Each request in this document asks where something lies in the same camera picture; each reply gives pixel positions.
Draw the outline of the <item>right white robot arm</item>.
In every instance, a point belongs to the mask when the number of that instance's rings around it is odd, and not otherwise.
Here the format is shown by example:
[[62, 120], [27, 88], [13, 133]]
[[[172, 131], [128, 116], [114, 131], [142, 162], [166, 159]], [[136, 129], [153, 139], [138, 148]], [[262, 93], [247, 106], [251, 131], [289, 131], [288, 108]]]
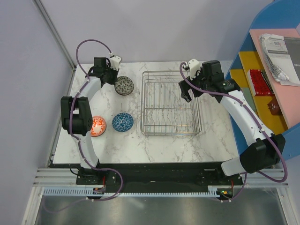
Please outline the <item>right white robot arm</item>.
[[195, 98], [203, 93], [209, 94], [221, 104], [234, 119], [242, 132], [247, 148], [236, 158], [224, 161], [221, 169], [215, 172], [215, 180], [219, 184], [226, 184], [232, 175], [242, 173], [259, 173], [271, 179], [262, 172], [263, 169], [282, 163], [284, 176], [278, 183], [287, 179], [287, 167], [282, 156], [285, 138], [282, 134], [274, 134], [252, 110], [246, 101], [240, 86], [232, 78], [225, 79], [221, 64], [218, 60], [204, 63], [192, 59], [180, 64], [180, 74], [183, 78], [179, 82], [181, 98], [190, 102], [189, 92]]

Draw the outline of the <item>leaf pattern bowl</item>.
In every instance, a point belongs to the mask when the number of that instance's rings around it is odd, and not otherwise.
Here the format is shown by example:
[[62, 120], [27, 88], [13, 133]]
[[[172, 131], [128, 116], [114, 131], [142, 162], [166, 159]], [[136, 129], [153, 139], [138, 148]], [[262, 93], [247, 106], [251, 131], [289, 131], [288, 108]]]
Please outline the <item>leaf pattern bowl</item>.
[[119, 76], [114, 85], [115, 91], [122, 96], [131, 94], [134, 90], [133, 81], [127, 76]]

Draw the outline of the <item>blue triangle pattern bowl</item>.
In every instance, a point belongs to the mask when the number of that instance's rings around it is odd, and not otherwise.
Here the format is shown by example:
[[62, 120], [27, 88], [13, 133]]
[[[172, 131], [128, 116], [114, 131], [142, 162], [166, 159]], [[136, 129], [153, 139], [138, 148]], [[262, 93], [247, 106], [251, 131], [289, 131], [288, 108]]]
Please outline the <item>blue triangle pattern bowl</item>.
[[134, 124], [133, 117], [126, 113], [122, 112], [114, 116], [112, 120], [112, 127], [118, 132], [127, 132], [129, 131]]

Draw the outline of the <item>metal wire dish rack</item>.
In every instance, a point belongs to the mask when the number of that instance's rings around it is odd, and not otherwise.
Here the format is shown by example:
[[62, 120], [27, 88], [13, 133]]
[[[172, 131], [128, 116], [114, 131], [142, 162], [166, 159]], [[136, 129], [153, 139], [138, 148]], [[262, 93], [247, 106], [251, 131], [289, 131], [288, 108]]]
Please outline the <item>metal wire dish rack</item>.
[[141, 124], [145, 136], [194, 136], [202, 131], [200, 101], [181, 98], [179, 71], [142, 73]]

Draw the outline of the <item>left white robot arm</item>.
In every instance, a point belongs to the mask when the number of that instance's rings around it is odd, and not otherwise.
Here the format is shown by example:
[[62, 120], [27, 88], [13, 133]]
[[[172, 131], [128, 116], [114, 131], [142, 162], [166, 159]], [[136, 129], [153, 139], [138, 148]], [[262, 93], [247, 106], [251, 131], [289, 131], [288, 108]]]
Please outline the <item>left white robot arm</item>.
[[63, 96], [60, 100], [62, 128], [77, 145], [81, 168], [90, 169], [86, 178], [92, 184], [99, 184], [103, 173], [97, 168], [99, 159], [90, 136], [93, 124], [90, 100], [104, 84], [114, 85], [117, 82], [121, 61], [122, 58], [116, 55], [109, 58], [95, 57], [94, 65], [79, 90], [71, 96]]

